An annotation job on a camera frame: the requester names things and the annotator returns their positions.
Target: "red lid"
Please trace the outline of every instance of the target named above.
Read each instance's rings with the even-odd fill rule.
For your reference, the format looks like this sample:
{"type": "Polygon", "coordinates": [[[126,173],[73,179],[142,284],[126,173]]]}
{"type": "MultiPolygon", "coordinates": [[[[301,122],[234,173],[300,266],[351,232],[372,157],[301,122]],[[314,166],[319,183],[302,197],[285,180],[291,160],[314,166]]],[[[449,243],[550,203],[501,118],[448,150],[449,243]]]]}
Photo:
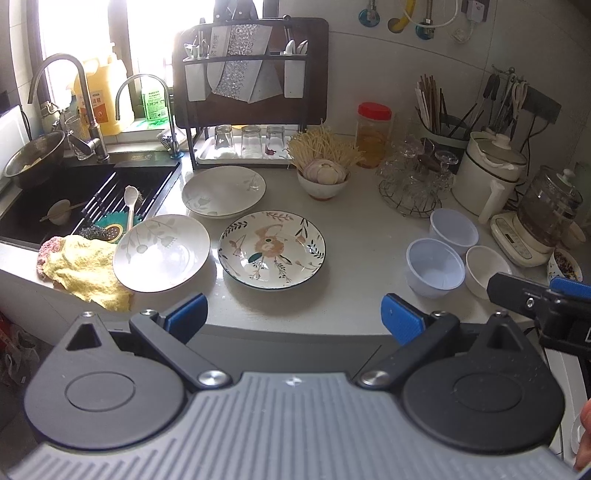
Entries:
{"type": "Polygon", "coordinates": [[[392,110],[390,108],[373,102],[360,103],[357,113],[371,120],[386,121],[392,118],[392,110]]]}

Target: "curved faucet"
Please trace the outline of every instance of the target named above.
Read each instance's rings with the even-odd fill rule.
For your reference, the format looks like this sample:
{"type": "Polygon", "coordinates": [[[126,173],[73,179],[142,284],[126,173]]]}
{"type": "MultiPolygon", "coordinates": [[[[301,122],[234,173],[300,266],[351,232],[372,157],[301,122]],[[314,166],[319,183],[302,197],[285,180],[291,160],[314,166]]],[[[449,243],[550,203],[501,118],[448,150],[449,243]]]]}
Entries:
{"type": "Polygon", "coordinates": [[[85,142],[74,135],[68,135],[68,139],[72,141],[72,144],[78,148],[82,153],[86,155],[91,155],[92,153],[96,153],[99,161],[106,161],[109,159],[109,154],[105,147],[105,140],[103,139],[103,134],[100,131],[100,126],[96,122],[95,113],[92,111],[92,102],[90,101],[90,93],[88,91],[88,82],[86,80],[86,72],[84,71],[84,67],[82,66],[80,60],[78,60],[75,56],[69,55],[67,53],[56,53],[55,55],[51,55],[47,57],[39,68],[33,75],[33,79],[31,80],[31,88],[29,90],[29,98],[28,103],[33,103],[35,99],[35,93],[37,92],[37,87],[39,86],[39,79],[41,78],[41,74],[47,68],[50,63],[55,62],[56,60],[68,60],[72,62],[76,68],[78,69],[78,77],[80,79],[80,88],[82,90],[82,98],[84,100],[84,105],[86,107],[86,118],[88,119],[88,132],[90,134],[90,141],[85,142]]]}
{"type": "Polygon", "coordinates": [[[121,113],[119,111],[119,97],[121,97],[121,92],[123,92],[123,89],[125,88],[125,86],[140,77],[150,77],[154,80],[158,80],[162,86],[164,87],[164,102],[166,104],[166,110],[168,112],[168,123],[170,124],[170,134],[172,135],[172,141],[170,142],[170,157],[171,158],[180,158],[183,156],[183,153],[180,151],[180,147],[178,145],[177,142],[177,134],[174,130],[174,123],[173,123],[173,113],[170,110],[170,90],[168,89],[168,85],[166,85],[166,82],[156,76],[153,75],[151,73],[137,73],[136,75],[132,75],[131,77],[129,77],[126,81],[123,82],[123,85],[121,85],[119,87],[119,90],[117,91],[117,95],[115,95],[115,119],[119,120],[121,118],[121,113]]]}

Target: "white tray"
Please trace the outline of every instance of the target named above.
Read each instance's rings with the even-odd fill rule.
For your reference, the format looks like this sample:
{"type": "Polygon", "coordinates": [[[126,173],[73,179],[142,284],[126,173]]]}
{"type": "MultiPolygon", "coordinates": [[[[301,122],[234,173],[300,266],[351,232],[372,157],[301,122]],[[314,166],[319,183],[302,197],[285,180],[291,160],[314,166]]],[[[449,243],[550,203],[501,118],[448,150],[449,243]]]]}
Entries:
{"type": "MultiPolygon", "coordinates": [[[[291,137],[285,137],[287,143],[291,137]]],[[[263,149],[265,148],[265,135],[262,136],[263,149]]],[[[234,135],[234,148],[237,152],[242,149],[242,138],[240,135],[234,135]]],[[[197,163],[201,165],[289,165],[290,161],[287,157],[286,150],[275,153],[272,157],[263,155],[262,158],[214,158],[215,138],[209,137],[203,146],[197,152],[197,163]]]]}

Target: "yellow detergent bottle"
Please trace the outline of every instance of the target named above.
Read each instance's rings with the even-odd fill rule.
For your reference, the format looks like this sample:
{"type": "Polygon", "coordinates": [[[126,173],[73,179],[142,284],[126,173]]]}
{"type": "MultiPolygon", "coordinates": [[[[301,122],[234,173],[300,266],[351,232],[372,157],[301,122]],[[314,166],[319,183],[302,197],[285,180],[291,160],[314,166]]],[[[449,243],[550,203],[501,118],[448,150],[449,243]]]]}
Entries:
{"type": "MultiPolygon", "coordinates": [[[[131,108],[131,99],[129,98],[129,89],[123,90],[119,99],[119,111],[121,119],[115,119],[115,96],[121,84],[127,79],[127,70],[123,60],[119,60],[115,53],[106,57],[90,59],[85,62],[84,70],[86,80],[88,81],[88,90],[92,109],[95,113],[96,121],[100,125],[103,135],[116,135],[129,127],[135,117],[131,108]]],[[[82,98],[80,88],[80,79],[78,75],[74,81],[74,93],[80,108],[80,114],[83,121],[86,122],[86,105],[82,98]]]]}

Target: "black sink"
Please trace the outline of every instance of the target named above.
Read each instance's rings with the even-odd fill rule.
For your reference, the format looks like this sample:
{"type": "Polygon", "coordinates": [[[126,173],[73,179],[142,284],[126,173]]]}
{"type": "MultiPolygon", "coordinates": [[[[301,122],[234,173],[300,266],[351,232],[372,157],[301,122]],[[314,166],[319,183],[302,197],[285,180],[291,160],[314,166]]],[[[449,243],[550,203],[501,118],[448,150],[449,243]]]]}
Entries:
{"type": "Polygon", "coordinates": [[[153,216],[180,175],[178,160],[167,152],[133,152],[111,154],[108,163],[94,157],[78,161],[69,158],[64,167],[42,185],[21,192],[0,218],[0,241],[38,250],[52,236],[76,233],[100,217],[125,210],[123,192],[135,186],[143,202],[136,208],[141,219],[153,216]],[[86,202],[72,211],[65,225],[49,220],[39,222],[58,200],[72,205],[86,202]]]}

